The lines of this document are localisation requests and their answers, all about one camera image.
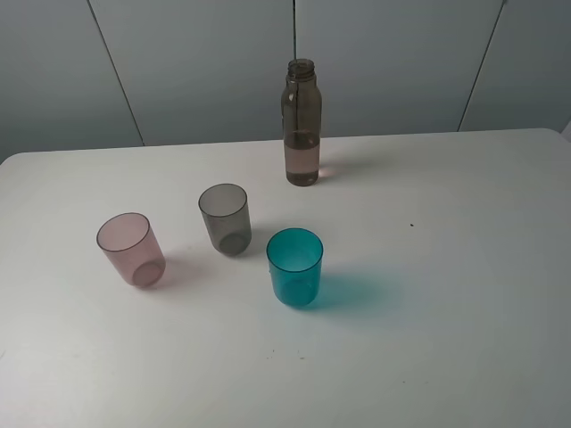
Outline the teal translucent plastic cup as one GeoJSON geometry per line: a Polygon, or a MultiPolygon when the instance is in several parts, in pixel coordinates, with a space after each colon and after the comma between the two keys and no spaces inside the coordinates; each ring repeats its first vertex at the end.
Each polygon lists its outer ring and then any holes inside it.
{"type": "Polygon", "coordinates": [[[324,246],[313,232],[283,229],[268,241],[266,255],[274,294],[290,307],[312,303],[319,292],[324,246]]]}

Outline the grey translucent plastic cup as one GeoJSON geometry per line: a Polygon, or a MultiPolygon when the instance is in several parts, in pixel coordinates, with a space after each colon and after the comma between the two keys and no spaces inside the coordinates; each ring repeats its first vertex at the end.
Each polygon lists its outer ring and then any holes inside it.
{"type": "Polygon", "coordinates": [[[211,186],[200,195],[198,207],[216,251],[230,257],[247,249],[252,229],[247,193],[241,186],[211,186]]]}

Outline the pink translucent plastic cup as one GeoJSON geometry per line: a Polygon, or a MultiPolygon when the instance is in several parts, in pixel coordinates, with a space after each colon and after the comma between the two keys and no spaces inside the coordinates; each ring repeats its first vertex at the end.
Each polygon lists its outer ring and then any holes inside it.
{"type": "Polygon", "coordinates": [[[166,260],[149,219],[140,213],[121,213],[99,228],[96,243],[129,285],[146,289],[159,282],[166,260]]]}

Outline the brown translucent water bottle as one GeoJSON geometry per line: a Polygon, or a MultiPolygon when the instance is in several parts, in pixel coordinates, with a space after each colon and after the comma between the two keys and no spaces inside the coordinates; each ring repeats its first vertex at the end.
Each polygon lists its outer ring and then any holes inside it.
{"type": "Polygon", "coordinates": [[[314,185],[319,178],[322,95],[312,60],[288,63],[281,113],[286,179],[296,186],[314,185]]]}

